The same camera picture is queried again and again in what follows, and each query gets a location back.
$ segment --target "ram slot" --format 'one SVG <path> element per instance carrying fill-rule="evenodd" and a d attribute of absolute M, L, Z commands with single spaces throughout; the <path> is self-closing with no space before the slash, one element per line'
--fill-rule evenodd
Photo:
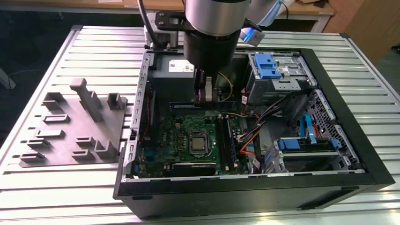
<path fill-rule="evenodd" d="M 235 139 L 233 139 L 229 117 L 225 117 L 223 119 L 223 123 L 224 123 L 224 137 L 225 137 L 225 151 L 228 157 L 228 165 L 229 165 L 229 169 L 233 169 L 235 167 L 237 167 L 236 146 L 235 146 Z"/>
<path fill-rule="evenodd" d="M 215 127 L 216 127 L 216 138 L 217 138 L 217 145 L 220 151 L 220 169 L 223 171 L 227 171 L 229 170 L 229 166 L 228 166 L 228 157 L 227 157 L 227 148 L 225 148 L 227 139 L 224 138 L 224 123 L 221 117 L 216 117 Z"/>

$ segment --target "black cylinder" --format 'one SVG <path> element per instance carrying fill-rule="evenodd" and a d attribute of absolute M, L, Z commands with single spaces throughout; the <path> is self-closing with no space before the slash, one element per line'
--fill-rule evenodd
<path fill-rule="evenodd" d="M 219 71 L 231 64 L 240 30 L 224 37 L 200 32 L 185 32 L 184 55 L 191 64 L 204 71 Z"/>

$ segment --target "floor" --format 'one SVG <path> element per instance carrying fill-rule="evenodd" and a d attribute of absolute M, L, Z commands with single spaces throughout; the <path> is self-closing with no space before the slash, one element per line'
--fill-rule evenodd
<path fill-rule="evenodd" d="M 57 13 L 0 11 L 0 68 L 12 74 L 17 85 L 12 90 L 0 86 L 0 145 L 75 24 L 143 26 L 139 15 L 64 13 L 60 17 Z M 400 92 L 400 54 L 396 50 L 388 52 L 377 69 Z"/>

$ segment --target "cpu socket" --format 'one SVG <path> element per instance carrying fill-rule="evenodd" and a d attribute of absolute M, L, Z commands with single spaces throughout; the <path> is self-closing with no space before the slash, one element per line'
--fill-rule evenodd
<path fill-rule="evenodd" d="M 200 158 L 209 152 L 207 132 L 188 132 L 189 154 Z"/>

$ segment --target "green circuit board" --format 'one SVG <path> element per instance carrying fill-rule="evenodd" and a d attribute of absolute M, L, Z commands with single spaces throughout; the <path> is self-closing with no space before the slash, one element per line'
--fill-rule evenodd
<path fill-rule="evenodd" d="M 235 136 L 241 133 L 240 118 L 231 117 L 229 124 Z M 209 151 L 204 156 L 196 157 L 189 151 L 189 138 L 192 132 L 201 132 L 208 137 Z M 140 165 L 149 177 L 163 177 L 163 170 L 173 162 L 211 162 L 217 164 L 216 175 L 243 173 L 245 168 L 240 165 L 228 171 L 220 169 L 220 152 L 216 135 L 215 117 L 184 116 L 160 119 L 155 147 L 145 147 L 143 158 L 151 159 Z"/>

